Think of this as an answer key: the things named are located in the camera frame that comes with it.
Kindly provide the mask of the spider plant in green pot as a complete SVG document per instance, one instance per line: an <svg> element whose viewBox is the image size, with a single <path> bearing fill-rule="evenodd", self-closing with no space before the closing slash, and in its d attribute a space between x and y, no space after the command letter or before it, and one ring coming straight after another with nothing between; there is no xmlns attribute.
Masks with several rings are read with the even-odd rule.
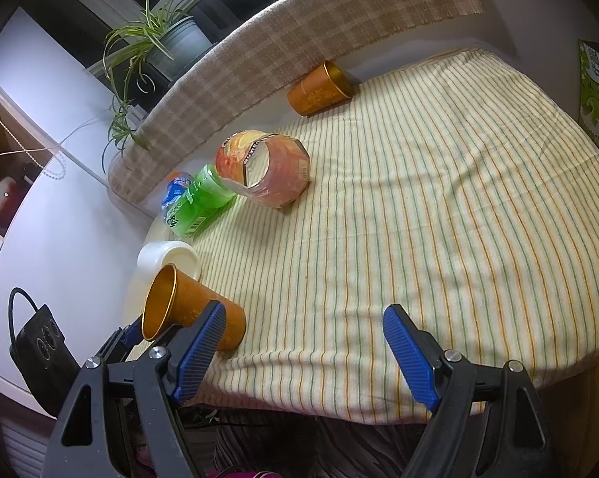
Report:
<svg viewBox="0 0 599 478"><path fill-rule="evenodd" d="M119 153L124 153L129 143L148 149L148 141L129 119L134 106L131 92L138 90L147 95L156 89L147 68L174 83L214 47L190 15L199 1L166 0L153 6L151 0L145 0L139 18L112 29L106 36L101 67L113 93L107 145Z"/></svg>

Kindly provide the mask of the blue orange-capped bottle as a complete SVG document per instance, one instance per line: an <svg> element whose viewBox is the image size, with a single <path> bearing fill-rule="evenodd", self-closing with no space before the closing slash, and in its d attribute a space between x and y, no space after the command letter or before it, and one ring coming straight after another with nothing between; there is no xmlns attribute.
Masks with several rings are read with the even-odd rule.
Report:
<svg viewBox="0 0 599 478"><path fill-rule="evenodd" d="M192 182L193 176L186 172L173 173L169 176L160 205L163 217L166 217L170 207L185 193Z"/></svg>

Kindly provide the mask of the black power adapter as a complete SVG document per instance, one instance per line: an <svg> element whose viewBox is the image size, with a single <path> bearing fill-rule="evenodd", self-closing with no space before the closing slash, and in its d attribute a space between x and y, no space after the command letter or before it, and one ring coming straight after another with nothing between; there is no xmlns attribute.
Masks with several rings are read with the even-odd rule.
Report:
<svg viewBox="0 0 599 478"><path fill-rule="evenodd" d="M14 301L23 297L34 314L14 331ZM14 287L8 299L9 353L29 391L43 411L57 417L80 371L65 337L46 304L36 306L28 293Z"/></svg>

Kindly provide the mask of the brown plaid sill cloth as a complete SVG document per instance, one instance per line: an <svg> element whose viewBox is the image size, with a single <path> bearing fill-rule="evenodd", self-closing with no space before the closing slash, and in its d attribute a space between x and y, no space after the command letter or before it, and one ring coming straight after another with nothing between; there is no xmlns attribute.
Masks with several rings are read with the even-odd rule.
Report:
<svg viewBox="0 0 599 478"><path fill-rule="evenodd" d="M108 187L139 204L216 132L322 62L483 10L481 0L278 0L171 86L141 123L146 145L125 147L110 164Z"/></svg>

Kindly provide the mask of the white plastic cup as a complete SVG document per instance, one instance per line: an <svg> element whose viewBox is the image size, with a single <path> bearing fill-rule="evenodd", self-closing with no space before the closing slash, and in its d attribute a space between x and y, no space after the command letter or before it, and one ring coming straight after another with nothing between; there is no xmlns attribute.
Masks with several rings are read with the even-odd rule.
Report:
<svg viewBox="0 0 599 478"><path fill-rule="evenodd" d="M137 266L125 295L125 324L131 324L140 316L151 283L158 272L170 263L195 280L201 277L201 262L188 244L181 241L156 241L145 244L137 256Z"/></svg>

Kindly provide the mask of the brown gold-patterned cup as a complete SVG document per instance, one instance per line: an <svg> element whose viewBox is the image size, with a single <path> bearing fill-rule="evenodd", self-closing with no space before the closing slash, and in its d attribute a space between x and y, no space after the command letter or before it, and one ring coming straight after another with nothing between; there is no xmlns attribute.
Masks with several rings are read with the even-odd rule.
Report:
<svg viewBox="0 0 599 478"><path fill-rule="evenodd" d="M226 327L219 350L236 350L247 330L245 311L172 263L157 273L148 290L142 315L143 338L153 341L172 325L190 327L211 301L219 301L226 311Z"/></svg>

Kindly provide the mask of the red orange snack carton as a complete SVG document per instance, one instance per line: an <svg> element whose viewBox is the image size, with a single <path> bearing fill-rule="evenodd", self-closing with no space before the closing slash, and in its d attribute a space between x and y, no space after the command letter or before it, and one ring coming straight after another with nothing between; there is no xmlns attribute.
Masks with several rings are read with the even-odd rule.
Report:
<svg viewBox="0 0 599 478"><path fill-rule="evenodd" d="M255 129L227 138L214 165L230 190L270 208L294 202L309 181L310 157L298 139Z"/></svg>

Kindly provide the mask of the green tea bottle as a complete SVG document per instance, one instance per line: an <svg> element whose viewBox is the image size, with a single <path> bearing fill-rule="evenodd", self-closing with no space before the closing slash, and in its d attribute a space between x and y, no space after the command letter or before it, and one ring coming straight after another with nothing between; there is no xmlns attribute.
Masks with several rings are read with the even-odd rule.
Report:
<svg viewBox="0 0 599 478"><path fill-rule="evenodd" d="M236 196L223 183L215 165L207 164L170 207L164 222L177 237L195 237L221 216Z"/></svg>

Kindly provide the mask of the striped yellow table cloth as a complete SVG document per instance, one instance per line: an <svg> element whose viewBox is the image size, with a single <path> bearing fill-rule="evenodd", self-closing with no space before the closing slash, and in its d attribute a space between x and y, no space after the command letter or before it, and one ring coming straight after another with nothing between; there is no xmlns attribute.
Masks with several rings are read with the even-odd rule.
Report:
<svg viewBox="0 0 599 478"><path fill-rule="evenodd" d="M198 402L424 420L383 335L392 303L536 386L599 357L599 150L525 74L460 50L283 133L309 153L303 194L286 210L237 198L192 242L202 283L247 317Z"/></svg>

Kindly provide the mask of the green cardboard box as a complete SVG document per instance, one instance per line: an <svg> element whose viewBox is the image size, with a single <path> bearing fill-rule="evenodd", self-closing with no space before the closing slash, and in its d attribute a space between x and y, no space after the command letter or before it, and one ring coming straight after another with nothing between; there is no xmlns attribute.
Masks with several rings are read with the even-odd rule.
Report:
<svg viewBox="0 0 599 478"><path fill-rule="evenodd" d="M580 86L578 123L599 147L599 42L578 40Z"/></svg>

